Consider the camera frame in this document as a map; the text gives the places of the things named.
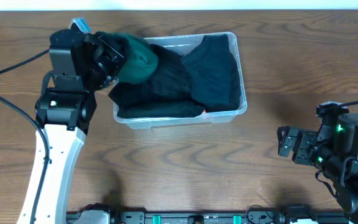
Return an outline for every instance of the plastic storage bin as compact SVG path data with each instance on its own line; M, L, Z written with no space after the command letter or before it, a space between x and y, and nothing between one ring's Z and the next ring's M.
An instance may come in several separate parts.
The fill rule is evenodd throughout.
M132 118L124 119L117 116L118 105L114 104L114 119L118 123L126 124L132 129L147 129L157 126L176 125L176 124L195 124L195 123L217 123L228 122L239 114L242 114L247 109L246 91L244 88L244 81L242 79L241 61L239 56L239 48L237 45L237 38L232 32L219 32L212 34L196 34L196 35L181 35L171 37L150 37L145 40L150 44L157 44L169 50L175 51L180 55L190 53L203 40L204 35L223 35L227 34L229 37L230 52L236 58L237 66L240 75L241 96L240 107L234 111L222 111L214 113L203 113L195 118Z

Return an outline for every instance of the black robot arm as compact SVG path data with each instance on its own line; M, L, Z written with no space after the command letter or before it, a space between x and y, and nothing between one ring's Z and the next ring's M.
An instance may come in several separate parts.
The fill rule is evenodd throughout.
M315 166L317 179L323 173L332 180L336 193L324 183L345 217L358 223L358 114L349 113L344 108L347 105L352 103L317 106L316 115L321 118L318 131L279 127L278 155L288 157L293 151L295 164Z

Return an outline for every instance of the black cloth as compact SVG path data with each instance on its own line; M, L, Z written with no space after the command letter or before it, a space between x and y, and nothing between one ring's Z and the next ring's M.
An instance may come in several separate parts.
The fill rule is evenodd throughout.
M109 97L118 105L120 118L190 118L204 108L191 100L190 76L181 64L181 55L158 45L151 45L159 57L150 79L133 85L119 82Z
M204 111L204 107L192 100L158 101L119 108L120 118L194 118Z
M241 87L236 60L224 35L206 35L181 62L191 77L191 98L207 112L236 110Z

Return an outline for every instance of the wood grain surface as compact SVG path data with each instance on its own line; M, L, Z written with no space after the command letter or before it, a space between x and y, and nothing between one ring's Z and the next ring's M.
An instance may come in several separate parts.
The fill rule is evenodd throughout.
M78 159L69 210L104 202L147 210L245 210L308 203L339 208L314 167L277 156L276 130L317 129L315 105L358 100L358 11L0 12L0 69L45 49L73 17L94 31L155 37L237 35L248 110L231 123L131 130L109 90ZM0 94L30 114L48 56L0 76ZM351 108L358 113L358 106ZM35 131L0 103L0 223L15 223L34 160Z

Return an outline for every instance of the white wall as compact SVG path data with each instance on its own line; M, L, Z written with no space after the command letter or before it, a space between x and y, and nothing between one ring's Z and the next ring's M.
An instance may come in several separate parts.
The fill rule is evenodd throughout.
M358 0L0 0L0 11L113 9L358 9Z

